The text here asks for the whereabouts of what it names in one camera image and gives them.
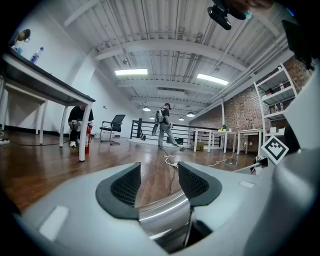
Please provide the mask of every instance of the black camera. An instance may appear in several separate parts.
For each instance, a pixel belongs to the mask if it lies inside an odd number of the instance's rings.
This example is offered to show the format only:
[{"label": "black camera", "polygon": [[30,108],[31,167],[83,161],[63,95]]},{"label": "black camera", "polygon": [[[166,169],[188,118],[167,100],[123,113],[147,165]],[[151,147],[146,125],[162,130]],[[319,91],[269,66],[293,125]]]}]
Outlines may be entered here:
[{"label": "black camera", "polygon": [[217,22],[225,30],[231,29],[231,24],[227,18],[227,14],[231,14],[238,20],[246,19],[246,12],[239,12],[231,8],[227,8],[224,0],[212,0],[214,5],[208,7],[207,11],[211,19]]}]

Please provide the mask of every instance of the metal surface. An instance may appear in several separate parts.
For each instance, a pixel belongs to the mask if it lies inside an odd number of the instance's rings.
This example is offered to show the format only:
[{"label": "metal surface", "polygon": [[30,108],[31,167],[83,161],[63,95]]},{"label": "metal surface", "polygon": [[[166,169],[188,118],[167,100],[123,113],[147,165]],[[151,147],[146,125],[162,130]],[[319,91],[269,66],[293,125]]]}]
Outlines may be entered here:
[{"label": "metal surface", "polygon": [[182,190],[138,210],[140,225],[151,240],[167,252],[183,248],[191,210]]}]

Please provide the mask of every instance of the wooden floor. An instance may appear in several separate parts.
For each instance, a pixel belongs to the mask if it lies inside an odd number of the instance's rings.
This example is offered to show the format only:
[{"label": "wooden floor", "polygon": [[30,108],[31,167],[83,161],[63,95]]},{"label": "wooden floor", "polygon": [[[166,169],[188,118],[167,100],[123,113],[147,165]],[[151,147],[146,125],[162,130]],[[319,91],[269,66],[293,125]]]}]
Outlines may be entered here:
[{"label": "wooden floor", "polygon": [[[6,132],[5,137],[12,142],[0,146],[0,179],[7,195],[22,211],[68,179],[133,162],[141,162],[137,207],[165,198],[180,189],[178,172],[165,163],[165,153],[155,145],[120,138],[116,140],[121,145],[110,146],[109,143],[92,139],[89,155],[85,162],[79,162],[79,148],[70,148],[68,142],[59,148],[59,138],[56,136],[44,135],[43,144],[56,144],[47,146],[13,143],[39,144],[39,137],[30,133]],[[205,166],[232,156],[231,151],[224,154],[222,150],[212,150],[211,153],[189,149],[180,152],[172,147],[164,150],[174,156],[171,158],[173,163],[189,161]],[[237,159],[236,167],[220,163],[215,168],[234,171],[251,165],[254,158],[255,155],[242,153],[234,157]]]}]

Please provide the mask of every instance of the brick wall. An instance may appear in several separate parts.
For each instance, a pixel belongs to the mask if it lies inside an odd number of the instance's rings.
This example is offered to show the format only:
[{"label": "brick wall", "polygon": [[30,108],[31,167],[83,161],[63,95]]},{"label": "brick wall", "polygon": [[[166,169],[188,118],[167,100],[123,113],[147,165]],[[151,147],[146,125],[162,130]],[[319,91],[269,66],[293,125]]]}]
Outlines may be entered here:
[{"label": "brick wall", "polygon": [[283,63],[283,65],[293,81],[296,92],[299,93],[311,77],[310,72],[306,70],[305,65],[296,60],[294,56]]},{"label": "brick wall", "polygon": [[[303,63],[299,62],[294,57],[286,61],[284,66],[294,81],[296,91],[299,93],[301,88],[306,84],[311,76],[309,71],[306,70]],[[264,113],[267,113],[267,105],[263,106],[263,110]],[[231,128],[232,131],[251,129],[253,124],[255,124],[256,128],[263,127],[259,99],[254,85],[251,85],[233,98],[224,102],[224,118],[227,128]],[[221,106],[217,106],[214,109],[195,118],[190,122],[190,125],[220,128],[223,125]],[[267,131],[270,130],[270,125],[271,122],[266,119],[265,128]],[[286,125],[286,120],[272,122],[272,126],[276,126],[277,128],[283,128]],[[243,146],[244,141],[245,137],[241,138],[241,147]],[[248,141],[252,142],[252,146],[248,146],[248,151],[257,152],[258,136],[249,136]],[[228,138],[227,148],[232,149],[232,147],[233,137],[230,136],[230,138]]]},{"label": "brick wall", "polygon": [[222,107],[221,105],[211,109],[203,115],[193,119],[189,123],[190,126],[200,126],[208,128],[222,128]]}]

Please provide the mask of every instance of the white wall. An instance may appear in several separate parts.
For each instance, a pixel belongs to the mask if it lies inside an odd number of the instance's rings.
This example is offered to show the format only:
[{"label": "white wall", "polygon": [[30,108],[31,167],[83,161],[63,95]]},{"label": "white wall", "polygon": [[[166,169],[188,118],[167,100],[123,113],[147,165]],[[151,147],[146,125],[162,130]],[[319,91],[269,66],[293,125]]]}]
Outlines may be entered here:
[{"label": "white wall", "polygon": [[[94,51],[88,55],[62,31],[57,22],[53,22],[42,9],[36,10],[20,25],[19,30],[30,29],[31,40],[27,46],[22,46],[22,56],[30,59],[40,47],[44,47],[43,54],[36,64],[71,85],[80,92],[89,95],[96,102],[92,104],[94,116],[93,133],[100,132],[102,121],[112,121],[116,114],[125,114],[122,125],[122,137],[130,137],[133,119],[139,119],[138,109],[128,100],[114,81],[108,79],[99,68],[103,66],[96,62]],[[68,108],[67,119],[73,107]],[[49,101],[45,121],[45,131],[60,132],[61,118],[64,107]],[[22,128],[35,129],[38,114],[38,104],[26,100],[23,96],[9,97],[8,114],[5,124]],[[64,132],[69,132],[67,120]]]},{"label": "white wall", "polygon": [[[22,46],[22,56],[28,60],[40,47],[44,47],[43,54],[36,65],[52,74],[61,81],[70,84],[86,55],[83,51],[61,32],[45,13],[36,11],[31,13],[19,26],[20,31],[31,30],[30,41],[27,46]],[[5,124],[22,128],[35,129],[37,117],[36,103],[26,101],[20,96],[9,97],[8,114]],[[60,130],[60,120],[63,106],[49,102],[44,130]]]}]

